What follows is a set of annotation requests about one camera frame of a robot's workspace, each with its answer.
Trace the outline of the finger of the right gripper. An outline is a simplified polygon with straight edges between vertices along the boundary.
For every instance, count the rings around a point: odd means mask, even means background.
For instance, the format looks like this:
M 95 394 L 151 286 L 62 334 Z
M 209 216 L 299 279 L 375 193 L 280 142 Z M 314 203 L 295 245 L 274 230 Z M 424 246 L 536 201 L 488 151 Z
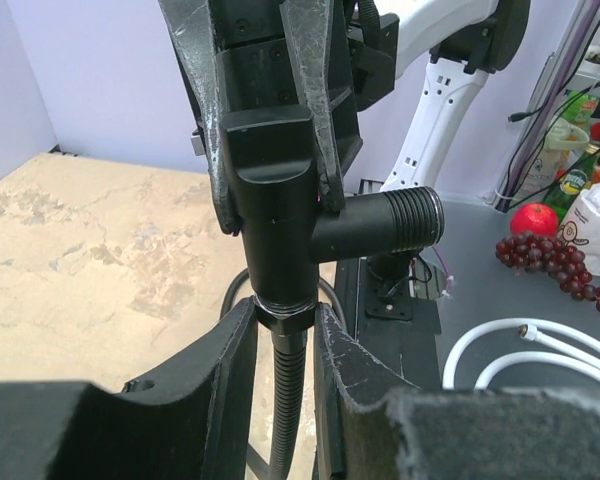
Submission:
M 219 119 L 224 112 L 216 68 L 216 45 L 208 1 L 159 3 L 180 72 L 189 86 L 189 100 L 201 130 L 211 181 L 212 201 L 220 229 L 227 235 L 240 232 L 240 221 L 229 192 Z
M 334 3 L 286 0 L 280 11 L 299 102 L 313 114 L 319 192 L 325 208 L 338 212 L 344 192 L 328 89 Z

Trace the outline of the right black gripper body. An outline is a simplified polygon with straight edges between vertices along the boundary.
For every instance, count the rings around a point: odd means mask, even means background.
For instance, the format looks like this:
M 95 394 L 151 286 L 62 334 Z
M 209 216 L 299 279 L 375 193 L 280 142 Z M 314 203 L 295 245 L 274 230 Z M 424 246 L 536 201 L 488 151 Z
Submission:
M 224 112 L 300 103 L 281 18 L 284 1 L 208 2 Z M 356 114 L 360 102 L 353 95 L 351 62 L 353 36 L 358 31 L 352 25 L 357 4 L 332 2 L 328 89 L 339 165 L 347 170 L 362 146 Z M 201 141 L 198 152 L 205 156 L 197 124 L 196 132 Z

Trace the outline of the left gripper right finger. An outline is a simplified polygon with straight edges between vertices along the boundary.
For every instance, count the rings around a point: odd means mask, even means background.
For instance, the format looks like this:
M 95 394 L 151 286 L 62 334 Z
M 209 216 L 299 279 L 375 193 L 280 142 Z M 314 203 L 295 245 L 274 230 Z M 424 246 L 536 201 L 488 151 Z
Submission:
M 317 309 L 318 479 L 600 479 L 600 384 L 421 390 Z

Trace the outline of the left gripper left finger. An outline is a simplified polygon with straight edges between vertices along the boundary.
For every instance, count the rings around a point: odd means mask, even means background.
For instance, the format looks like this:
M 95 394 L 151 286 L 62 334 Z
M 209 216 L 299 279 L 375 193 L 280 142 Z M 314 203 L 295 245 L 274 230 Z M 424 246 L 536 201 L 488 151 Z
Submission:
M 0 479 L 240 479 L 257 353 L 255 306 L 111 393 L 0 383 Z

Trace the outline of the black angle valve fitting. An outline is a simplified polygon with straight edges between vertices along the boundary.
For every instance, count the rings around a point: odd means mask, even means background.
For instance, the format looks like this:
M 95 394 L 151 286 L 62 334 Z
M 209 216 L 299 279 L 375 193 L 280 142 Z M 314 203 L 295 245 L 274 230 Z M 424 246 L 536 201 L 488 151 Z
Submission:
M 257 317 L 272 331 L 312 325 L 320 264 L 418 250 L 442 237 L 443 207 L 430 187 L 350 197 L 328 212 L 305 106 L 228 113 L 219 130 Z

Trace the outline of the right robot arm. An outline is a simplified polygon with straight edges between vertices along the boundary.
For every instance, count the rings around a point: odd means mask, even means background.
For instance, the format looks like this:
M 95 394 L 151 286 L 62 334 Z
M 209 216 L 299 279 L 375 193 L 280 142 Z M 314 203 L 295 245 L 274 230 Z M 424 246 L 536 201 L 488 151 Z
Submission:
M 260 296 L 311 294 L 322 263 L 439 241 L 433 184 L 487 78 L 524 35 L 525 1 L 164 1 L 221 229 Z M 358 113 L 430 56 L 416 114 L 377 194 L 349 198 Z

